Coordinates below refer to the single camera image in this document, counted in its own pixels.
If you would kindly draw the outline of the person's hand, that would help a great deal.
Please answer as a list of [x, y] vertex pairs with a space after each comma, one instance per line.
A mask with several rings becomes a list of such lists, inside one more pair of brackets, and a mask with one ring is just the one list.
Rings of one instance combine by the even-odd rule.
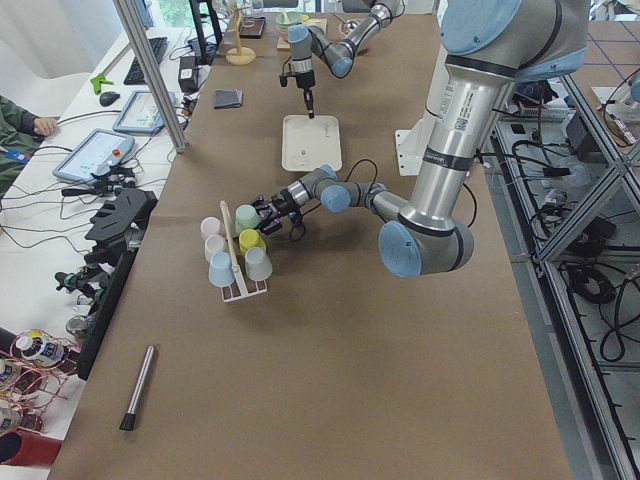
[[48, 137], [57, 131], [58, 122], [52, 117], [36, 117], [33, 121], [33, 126], [35, 135]]

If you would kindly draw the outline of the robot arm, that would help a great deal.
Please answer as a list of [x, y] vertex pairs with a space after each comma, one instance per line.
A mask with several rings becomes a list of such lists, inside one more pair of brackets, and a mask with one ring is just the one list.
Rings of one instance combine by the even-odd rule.
[[327, 65], [332, 75], [342, 79], [353, 67], [355, 57], [382, 29], [404, 13], [403, 1], [370, 1], [370, 13], [339, 42], [332, 42], [316, 26], [296, 24], [288, 28], [290, 46], [289, 71], [280, 74], [280, 84], [287, 86], [288, 78], [294, 78], [296, 86], [303, 90], [308, 117], [315, 117], [312, 88], [316, 85], [312, 56]]
[[586, 57], [585, 1], [452, 1], [441, 23], [448, 82], [409, 199], [379, 183], [340, 181], [321, 166], [269, 201], [257, 200], [258, 229], [271, 234], [283, 218], [300, 224], [302, 206], [317, 199], [340, 213], [365, 207], [383, 222], [378, 249], [386, 269], [418, 277], [462, 267], [474, 239], [453, 208], [496, 105], [515, 82], [578, 70]]

